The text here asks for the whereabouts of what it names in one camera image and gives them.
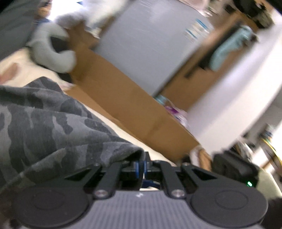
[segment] screw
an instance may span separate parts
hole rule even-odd
[[[181,189],[175,189],[171,192],[173,197],[180,198],[185,196],[185,192]]]
[[[95,196],[99,197],[99,198],[104,198],[104,197],[107,197],[108,196],[108,192],[104,189],[100,189],[100,190],[97,190],[95,192]]]

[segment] cardboard box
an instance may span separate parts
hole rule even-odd
[[[197,140],[163,106],[101,56],[89,49],[95,41],[84,30],[69,31],[77,65],[71,72],[76,87],[67,92],[100,112],[169,160],[176,162]]]

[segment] circular pad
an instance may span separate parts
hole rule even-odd
[[[33,187],[16,197],[14,210],[25,226],[54,228],[78,219],[88,204],[87,195],[81,188]]]
[[[254,188],[199,188],[191,200],[192,208],[204,221],[223,228],[246,228],[260,222],[267,201]]]

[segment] blue component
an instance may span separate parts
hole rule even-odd
[[[135,164],[136,178],[139,179],[139,162],[136,161],[134,164]]]
[[[147,174],[147,162],[144,161],[144,175],[145,175],[145,179],[146,179],[146,174]]]
[[[201,26],[203,26],[204,29],[208,29],[208,27],[202,22],[200,21],[199,19],[196,19],[196,22],[198,22]]]

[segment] gray plush toy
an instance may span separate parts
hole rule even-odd
[[[75,52],[72,50],[56,52],[51,37],[66,41],[69,36],[65,29],[53,22],[38,25],[27,43],[31,48],[33,60],[58,73],[71,72],[76,64]]]

